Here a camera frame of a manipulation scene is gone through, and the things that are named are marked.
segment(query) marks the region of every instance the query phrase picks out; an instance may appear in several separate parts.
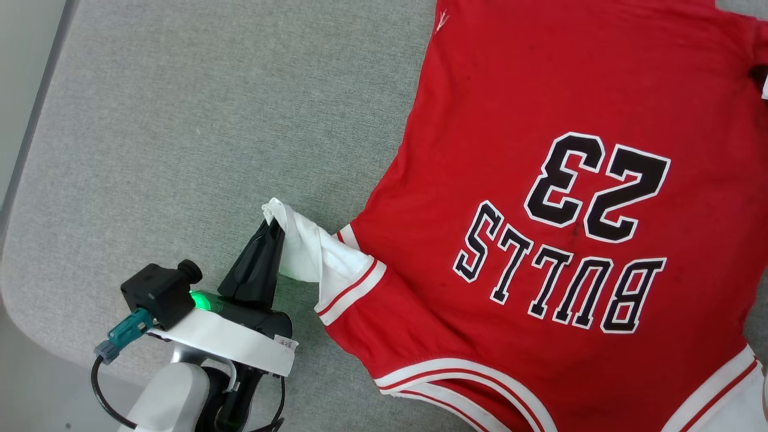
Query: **green led indicator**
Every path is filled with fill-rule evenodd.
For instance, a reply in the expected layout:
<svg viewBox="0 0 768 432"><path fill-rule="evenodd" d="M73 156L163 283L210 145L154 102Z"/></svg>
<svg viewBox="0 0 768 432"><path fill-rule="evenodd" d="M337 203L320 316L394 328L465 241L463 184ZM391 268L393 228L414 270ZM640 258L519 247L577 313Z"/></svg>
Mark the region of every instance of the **green led indicator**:
<svg viewBox="0 0 768 432"><path fill-rule="evenodd" d="M210 311L210 301L208 301L204 295L196 291L190 291L190 296L192 296L192 300L194 300L194 306L196 308L202 309L204 311Z"/></svg>

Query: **red and white striped trim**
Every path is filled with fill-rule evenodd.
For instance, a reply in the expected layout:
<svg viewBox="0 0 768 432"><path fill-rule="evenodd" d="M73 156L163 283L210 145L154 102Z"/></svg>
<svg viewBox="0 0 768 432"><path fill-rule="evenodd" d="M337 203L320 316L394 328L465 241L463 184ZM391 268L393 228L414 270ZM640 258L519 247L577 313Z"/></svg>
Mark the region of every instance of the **red and white striped trim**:
<svg viewBox="0 0 768 432"><path fill-rule="evenodd" d="M336 238L342 243L346 244L356 251L360 250L360 245L357 243L357 237L355 237L355 231L352 231L352 225L348 224L341 231L334 234Z"/></svg>
<svg viewBox="0 0 768 432"><path fill-rule="evenodd" d="M424 361L394 371L375 379L374 382L383 394L402 397L404 391L412 391L415 386L420 384L435 380L455 379L474 381L495 390L520 411L534 432L557 432L558 429L544 404L528 388L496 369L472 361L458 358ZM478 415L476 405L469 399L447 395L449 394L444 392L433 392L427 401L443 407L450 406L454 412L460 410L462 412L461 417L469 417L471 419L469 423L475 428L481 425L489 432L506 430L498 429L498 425L501 423L497 419L493 418L492 422L489 421L488 417L492 418L492 415L487 411L483 411L483 415Z"/></svg>
<svg viewBox="0 0 768 432"><path fill-rule="evenodd" d="M423 400L451 411L478 432L511 432L502 422L496 420L480 405L453 390L434 384L417 384L393 394L395 397Z"/></svg>
<svg viewBox="0 0 768 432"><path fill-rule="evenodd" d="M322 303L318 303L317 306L315 306L315 312L317 312L323 324L330 325L340 317L348 307L352 306L356 301L368 294L379 281L381 281L385 272L386 265L381 261L374 259L362 276L357 279L357 282L344 288L334 298L329 298Z"/></svg>
<svg viewBox="0 0 768 432"><path fill-rule="evenodd" d="M661 432L694 432L699 430L729 399L762 380L760 362L747 346L717 372L704 381L672 414Z"/></svg>

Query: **white label sticker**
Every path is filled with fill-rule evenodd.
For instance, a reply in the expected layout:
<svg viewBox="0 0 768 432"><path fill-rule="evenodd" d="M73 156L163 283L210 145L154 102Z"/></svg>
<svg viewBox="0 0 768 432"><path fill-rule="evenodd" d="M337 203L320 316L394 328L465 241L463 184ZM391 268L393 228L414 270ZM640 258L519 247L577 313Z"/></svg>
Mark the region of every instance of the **white label sticker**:
<svg viewBox="0 0 768 432"><path fill-rule="evenodd" d="M299 346L298 342L296 342L296 341L294 341L292 339L289 339L287 337L280 336L279 334L275 334L275 342L277 342L280 345L283 345L283 346L286 346L286 347L290 348L291 351L296 351L296 347Z"/></svg>

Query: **red jersey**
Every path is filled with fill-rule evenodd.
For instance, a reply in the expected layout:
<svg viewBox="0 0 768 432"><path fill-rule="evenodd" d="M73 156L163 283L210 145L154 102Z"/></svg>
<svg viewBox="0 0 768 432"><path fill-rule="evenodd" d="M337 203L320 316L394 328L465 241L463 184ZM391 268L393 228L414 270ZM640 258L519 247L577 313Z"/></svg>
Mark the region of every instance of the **red jersey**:
<svg viewBox="0 0 768 432"><path fill-rule="evenodd" d="M687 431L759 364L765 23L712 2L438 0L405 137L318 306L382 392L478 430Z"/></svg>

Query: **cable connector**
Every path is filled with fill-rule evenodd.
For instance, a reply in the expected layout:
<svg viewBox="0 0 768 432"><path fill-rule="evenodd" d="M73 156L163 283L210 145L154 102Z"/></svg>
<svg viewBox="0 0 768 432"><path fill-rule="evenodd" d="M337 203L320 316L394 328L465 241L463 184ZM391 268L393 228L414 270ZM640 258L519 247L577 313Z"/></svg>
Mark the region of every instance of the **cable connector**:
<svg viewBox="0 0 768 432"><path fill-rule="evenodd" d="M146 309L139 307L133 314L128 315L120 324L109 331L108 339L94 349L94 354L103 357L104 364L110 364L118 358L123 348L143 336L153 326L152 316Z"/></svg>

